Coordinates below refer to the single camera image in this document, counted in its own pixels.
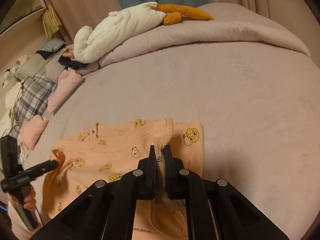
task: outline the rolled pink cloth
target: rolled pink cloth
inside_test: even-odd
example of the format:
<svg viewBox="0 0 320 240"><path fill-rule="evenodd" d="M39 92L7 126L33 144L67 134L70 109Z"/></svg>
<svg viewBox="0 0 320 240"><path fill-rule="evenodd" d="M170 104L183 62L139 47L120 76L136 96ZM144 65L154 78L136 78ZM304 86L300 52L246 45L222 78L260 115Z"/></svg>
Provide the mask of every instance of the rolled pink cloth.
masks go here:
<svg viewBox="0 0 320 240"><path fill-rule="evenodd" d="M20 138L24 150L34 150L49 120L35 115L21 130Z"/></svg>
<svg viewBox="0 0 320 240"><path fill-rule="evenodd" d="M83 80L84 78L75 70L71 68L64 70L58 78L56 91L48 98L48 112L54 114Z"/></svg>

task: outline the pink cloth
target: pink cloth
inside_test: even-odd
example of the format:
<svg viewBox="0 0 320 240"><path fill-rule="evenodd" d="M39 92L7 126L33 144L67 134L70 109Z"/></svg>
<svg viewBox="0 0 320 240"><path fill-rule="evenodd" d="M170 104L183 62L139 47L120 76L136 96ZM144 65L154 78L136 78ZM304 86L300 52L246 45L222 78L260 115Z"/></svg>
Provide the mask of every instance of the pink cloth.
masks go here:
<svg viewBox="0 0 320 240"><path fill-rule="evenodd" d="M71 95L79 83L83 81L75 70L68 68L58 78L58 87L48 98L48 112L53 114Z"/></svg>
<svg viewBox="0 0 320 240"><path fill-rule="evenodd" d="M21 142L24 150L34 150L44 129L47 127L49 120L35 115L21 131Z"/></svg>

